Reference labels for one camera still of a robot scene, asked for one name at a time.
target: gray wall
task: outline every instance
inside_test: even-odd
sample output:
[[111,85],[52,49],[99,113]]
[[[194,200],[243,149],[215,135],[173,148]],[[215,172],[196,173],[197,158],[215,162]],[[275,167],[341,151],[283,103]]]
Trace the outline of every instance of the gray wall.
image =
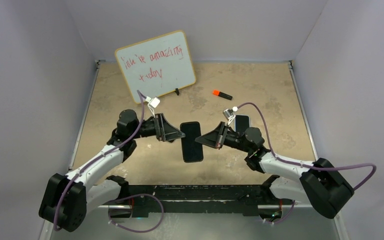
[[294,69],[319,156],[378,166],[343,209],[351,239],[384,239],[384,0],[329,0]]
[[67,0],[95,59],[184,30],[196,61],[288,61],[327,0]]
[[94,72],[63,0],[0,0],[0,239],[38,239],[45,186],[67,171]]

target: whiteboard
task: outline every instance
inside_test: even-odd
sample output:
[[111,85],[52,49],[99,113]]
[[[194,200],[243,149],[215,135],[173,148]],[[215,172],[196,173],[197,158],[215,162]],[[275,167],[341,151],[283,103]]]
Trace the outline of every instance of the whiteboard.
[[115,58],[135,103],[145,96],[159,97],[196,82],[185,33],[157,36],[115,51]]

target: white connector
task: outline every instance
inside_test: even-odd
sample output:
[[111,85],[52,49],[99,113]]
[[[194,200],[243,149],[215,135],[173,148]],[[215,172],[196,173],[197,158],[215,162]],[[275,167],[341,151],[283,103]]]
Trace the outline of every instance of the white connector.
[[237,112],[237,111],[238,111],[238,107],[236,106],[225,109],[223,111],[223,115],[227,119],[227,126],[229,126],[235,120],[236,115],[234,114],[234,112]]
[[160,104],[160,99],[158,97],[150,98],[149,96],[145,99],[146,102],[148,102],[148,108],[152,113],[152,116],[155,118],[155,108]]

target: red handwritten text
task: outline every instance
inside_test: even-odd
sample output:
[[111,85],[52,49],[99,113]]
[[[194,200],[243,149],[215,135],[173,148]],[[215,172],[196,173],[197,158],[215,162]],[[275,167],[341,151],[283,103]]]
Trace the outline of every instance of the red handwritten text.
[[145,63],[145,64],[147,63],[147,62],[145,61],[145,57],[144,57],[144,56],[142,56],[142,55],[139,55],[139,56],[138,56],[138,55],[136,55],[136,54],[135,54],[135,56],[139,59],[139,61],[140,61],[141,63]]
[[152,67],[149,68],[149,73],[146,75],[139,75],[139,80],[145,82],[144,78],[147,79],[153,79],[159,77],[160,79],[163,79],[163,70],[160,68],[158,70],[153,70]]
[[126,69],[129,69],[131,66],[136,64],[135,60],[131,59],[131,58],[129,58],[127,61],[125,61],[125,58],[122,57],[121,60],[123,61],[124,66],[126,67]]
[[156,61],[160,58],[168,58],[168,57],[172,57],[172,56],[180,57],[179,60],[183,59],[183,52],[182,52],[182,48],[180,47],[180,45],[176,46],[173,49],[171,47],[169,47],[165,50],[157,51],[154,54],[149,55],[149,59],[152,62],[152,61]]

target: smartphone screen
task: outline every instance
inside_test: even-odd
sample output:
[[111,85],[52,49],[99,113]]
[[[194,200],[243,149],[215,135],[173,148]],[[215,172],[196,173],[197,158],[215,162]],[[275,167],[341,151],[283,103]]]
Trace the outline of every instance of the smartphone screen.
[[200,162],[204,159],[203,145],[195,141],[201,136],[201,126],[197,121],[180,124],[180,131],[186,136],[181,139],[181,151],[185,163]]
[[236,115],[234,118],[234,131],[243,134],[247,128],[251,127],[250,117],[247,115]]

